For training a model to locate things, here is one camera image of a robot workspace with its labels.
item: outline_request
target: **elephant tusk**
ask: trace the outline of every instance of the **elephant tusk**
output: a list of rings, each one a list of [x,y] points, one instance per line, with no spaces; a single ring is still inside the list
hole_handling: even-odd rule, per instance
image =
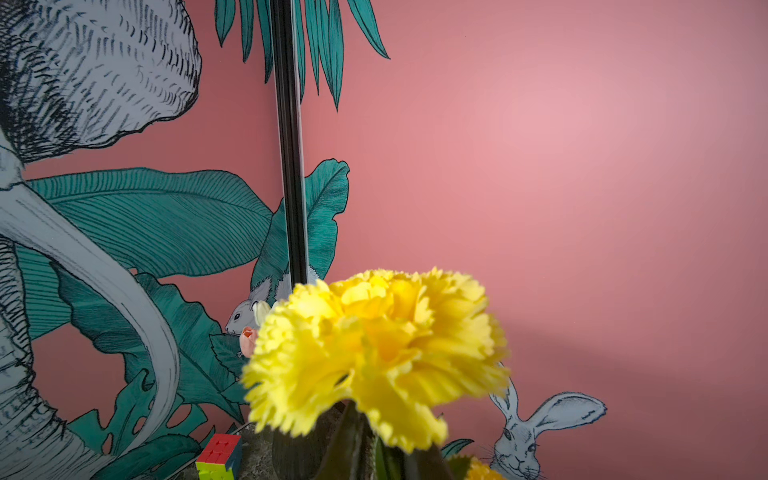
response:
[[[147,441],[171,414],[179,383],[179,352],[160,311],[130,272],[23,183],[0,189],[0,236],[59,262],[136,329],[149,351],[157,390],[143,428],[122,455]]]

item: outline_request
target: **rabbit drawing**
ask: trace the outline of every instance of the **rabbit drawing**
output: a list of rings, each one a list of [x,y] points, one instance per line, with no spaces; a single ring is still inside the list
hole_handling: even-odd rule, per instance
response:
[[[311,265],[309,275],[309,284],[316,285],[317,280],[319,280],[319,275],[317,270]],[[258,315],[257,307],[259,303],[266,302],[267,297],[270,295],[271,288],[272,280],[267,278],[251,290],[248,300],[245,300],[238,305],[232,312],[232,315],[230,315],[230,319],[225,327],[226,332],[230,335],[240,335],[246,327],[258,330],[270,309],[269,306],[266,306],[266,311],[263,311],[261,312],[261,315]],[[275,301],[287,300],[291,291],[290,272],[286,271],[283,274],[282,280],[277,283]]]
[[[563,392],[544,402],[528,420],[518,416],[518,394],[509,380],[505,397],[491,395],[504,413],[502,436],[494,445],[491,468],[508,480],[535,480],[541,466],[536,459],[536,437],[547,430],[572,429],[596,422],[607,409],[600,400],[583,393]]]

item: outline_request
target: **rubik's cube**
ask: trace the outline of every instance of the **rubik's cube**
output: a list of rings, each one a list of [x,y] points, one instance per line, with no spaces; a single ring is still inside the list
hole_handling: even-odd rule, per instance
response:
[[[241,440],[239,435],[215,434],[195,462],[200,480],[235,480],[243,459]]]

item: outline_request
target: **yellow flower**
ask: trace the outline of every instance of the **yellow flower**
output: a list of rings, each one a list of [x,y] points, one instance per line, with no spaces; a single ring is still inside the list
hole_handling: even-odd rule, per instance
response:
[[[243,370],[249,420],[306,435],[351,399],[387,445],[440,445],[448,426],[433,407],[507,385],[497,364],[506,340],[487,305],[476,280],[437,269],[297,285],[266,317]]]
[[[469,470],[464,480],[504,480],[504,477],[501,473],[491,470],[485,463],[472,457],[472,462],[469,464]]]

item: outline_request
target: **green leaf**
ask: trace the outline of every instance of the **green leaf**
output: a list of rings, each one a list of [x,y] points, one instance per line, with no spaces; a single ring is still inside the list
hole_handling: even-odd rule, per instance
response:
[[[240,0],[240,26],[243,31],[243,63],[245,63],[253,44],[253,0]]]
[[[72,309],[58,296],[58,277],[51,261],[40,253],[16,245],[22,271],[29,336],[34,340],[69,323]]]
[[[256,0],[259,9],[259,25],[261,27],[261,43],[264,45],[264,83],[270,80],[274,57],[272,56],[272,12],[270,0]]]
[[[349,196],[349,166],[335,159],[322,162],[304,181],[306,199],[306,232],[310,265],[321,279],[325,278],[336,255],[339,227],[333,219],[346,209]],[[278,282],[288,270],[288,235],[285,204],[272,217],[259,261],[253,268],[251,287],[265,279],[272,280],[268,301],[275,300]]]
[[[310,264],[325,278],[336,256],[339,226],[333,219],[346,210],[349,166],[335,159],[322,162],[304,180]]]
[[[454,480],[451,469],[434,445],[429,450],[414,450],[406,455],[405,464],[404,480]]]
[[[464,449],[467,445],[470,443],[474,443],[475,440],[470,439],[458,439],[454,440],[453,442],[450,442],[446,446],[444,446],[440,452],[442,453],[443,458],[452,457],[453,455],[458,455],[458,453]]]
[[[314,480],[362,480],[365,475],[366,416],[347,404]]]
[[[349,0],[349,8],[352,9],[352,15],[355,15],[355,20],[357,20],[357,25],[360,25],[362,33],[368,38],[368,43],[379,55],[389,59],[379,34],[379,26],[376,24],[376,15],[373,13],[371,0]]]
[[[111,447],[106,452],[109,455],[120,455],[136,438],[139,426],[149,415],[150,406],[154,400],[155,385],[147,383],[147,370],[141,370],[121,391],[114,401],[114,414],[106,428],[101,427],[98,410],[94,409],[77,417],[67,424],[67,427],[79,436],[83,443],[96,452],[102,452],[104,443],[111,435]],[[172,412],[185,401],[176,395]],[[192,405],[187,417],[173,427],[163,424],[150,440],[163,435],[189,435],[197,427],[208,421],[203,410]]]
[[[301,96],[299,103],[304,100],[304,83],[306,82],[306,58],[304,57],[304,22],[301,19],[301,0],[293,0],[293,23],[295,24],[293,43],[296,46],[296,62],[299,65],[299,85]]]
[[[236,378],[243,375],[243,367],[248,363],[248,359],[239,355],[240,337],[218,333],[210,336],[210,344],[214,349],[216,359],[224,365]]]
[[[178,466],[191,460],[202,451],[200,444],[193,439],[182,435],[164,435],[158,439],[144,443],[137,449],[131,450],[126,455],[116,459],[106,467],[102,468],[91,480],[128,480],[135,478],[140,474],[174,460]],[[174,470],[164,469],[162,473],[168,475]],[[159,471],[154,472],[155,478],[165,478],[159,475]]]
[[[469,457],[451,457],[447,463],[454,480],[464,480],[467,477],[467,472],[469,472],[469,465],[472,463],[472,459]]]
[[[61,298],[72,307],[72,325],[100,352],[123,355],[126,382],[147,370],[147,382],[154,383],[149,353],[133,326],[89,286],[59,266],[56,273]],[[160,285],[148,273],[140,273],[136,280],[163,314],[176,339],[181,367],[178,394],[188,403],[216,405],[242,422],[240,407],[221,394],[235,377],[210,347],[210,335],[221,333],[220,325],[205,313],[201,304],[186,302],[174,284]]]
[[[329,18],[321,16],[323,23],[327,25],[324,48],[320,50],[320,60],[323,63],[323,71],[326,74],[328,89],[331,90],[333,103],[339,110],[341,99],[341,84],[344,74],[344,32],[341,23],[341,10],[339,0],[330,0]]]
[[[317,94],[320,94],[320,45],[324,42],[322,32],[327,29],[321,24],[319,3],[323,3],[323,10],[326,8],[325,0],[304,0],[304,11],[306,13],[306,35],[310,39],[310,57],[312,58],[312,72],[315,75],[315,87]]]
[[[236,403],[238,405],[248,405],[248,402],[245,401],[246,393],[247,391],[245,390],[245,387],[243,387],[243,384],[240,382],[235,382],[228,386],[227,389],[221,393],[221,395],[223,395],[225,399],[232,403]]]
[[[387,447],[381,438],[377,438],[374,469],[376,470],[376,480],[401,480],[402,451]]]
[[[224,40],[235,22],[235,0],[216,0],[214,17],[216,19],[216,33],[219,35],[219,46],[223,47]]]
[[[167,174],[147,168],[31,180],[28,185],[125,268],[204,276],[258,257],[272,212],[237,175]],[[69,322],[47,258],[18,249],[30,334]]]

